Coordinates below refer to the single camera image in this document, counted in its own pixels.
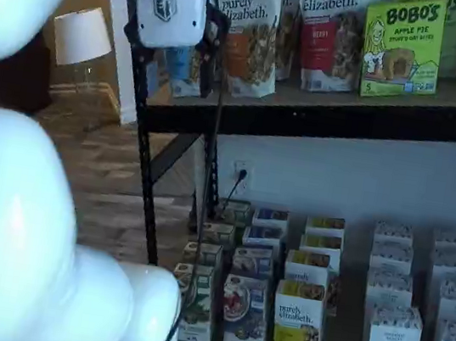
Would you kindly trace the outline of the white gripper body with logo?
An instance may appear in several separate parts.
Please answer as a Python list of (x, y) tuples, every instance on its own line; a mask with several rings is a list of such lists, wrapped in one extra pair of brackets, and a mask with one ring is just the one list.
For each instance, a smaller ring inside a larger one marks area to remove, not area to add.
[(192, 47), (205, 31), (207, 0), (136, 0), (139, 41), (147, 48)]

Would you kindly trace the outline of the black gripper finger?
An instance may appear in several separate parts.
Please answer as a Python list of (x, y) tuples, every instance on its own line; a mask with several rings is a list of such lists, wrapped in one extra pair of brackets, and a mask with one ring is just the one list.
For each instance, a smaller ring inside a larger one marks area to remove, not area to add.
[(209, 0), (205, 3), (205, 30), (197, 50), (200, 53), (200, 97), (206, 98), (211, 93), (215, 77), (215, 66), (220, 50), (226, 41), (229, 18)]
[(137, 59), (147, 59), (150, 49), (145, 47), (140, 41), (138, 22), (129, 20), (126, 25), (124, 25), (124, 33), (129, 41), (132, 55), (136, 56)]

